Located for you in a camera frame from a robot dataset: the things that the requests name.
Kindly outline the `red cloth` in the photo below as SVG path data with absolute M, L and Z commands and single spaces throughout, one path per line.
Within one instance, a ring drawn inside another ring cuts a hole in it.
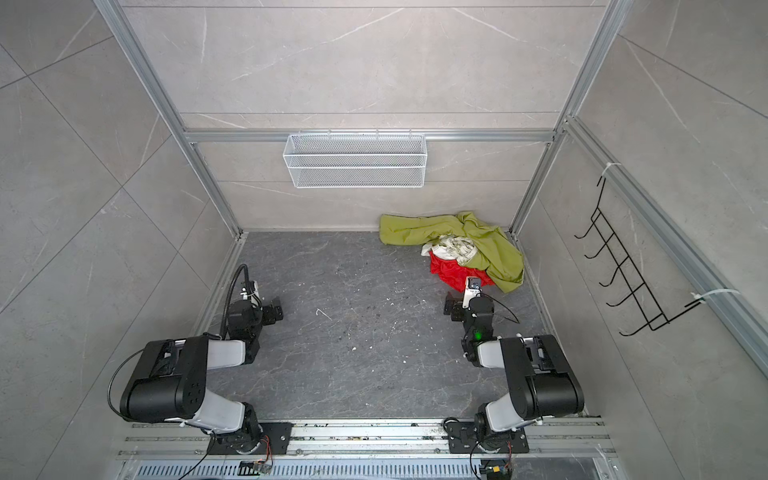
M 441 259 L 432 251 L 429 251 L 428 254 L 430 272 L 437 275 L 440 280 L 456 291 L 463 292 L 465 290 L 467 277 L 479 278 L 482 286 L 494 284 L 494 281 L 483 270 L 461 266 L 456 260 Z

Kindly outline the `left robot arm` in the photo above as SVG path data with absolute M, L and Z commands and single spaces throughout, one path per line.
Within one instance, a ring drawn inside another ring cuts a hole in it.
M 269 437 L 255 407 L 211 391 L 207 375 L 253 363 L 263 328 L 282 319 L 280 300 L 264 302 L 248 265 L 238 265 L 227 289 L 219 332 L 147 343 L 129 357 L 137 363 L 118 405 L 112 402 L 116 378 L 109 381 L 108 407 L 126 422 L 198 428 L 210 437 L 210 452 L 270 454 Z

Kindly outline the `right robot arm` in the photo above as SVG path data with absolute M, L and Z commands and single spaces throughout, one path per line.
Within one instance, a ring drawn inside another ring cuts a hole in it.
M 478 408 L 470 422 L 443 420 L 449 451 L 529 451 L 524 428 L 546 418 L 580 413 L 584 393 L 557 339 L 550 335 L 498 337 L 493 331 L 495 301 L 480 292 L 472 298 L 446 296 L 443 313 L 462 324 L 464 357 L 475 367 L 500 370 L 507 392 Z

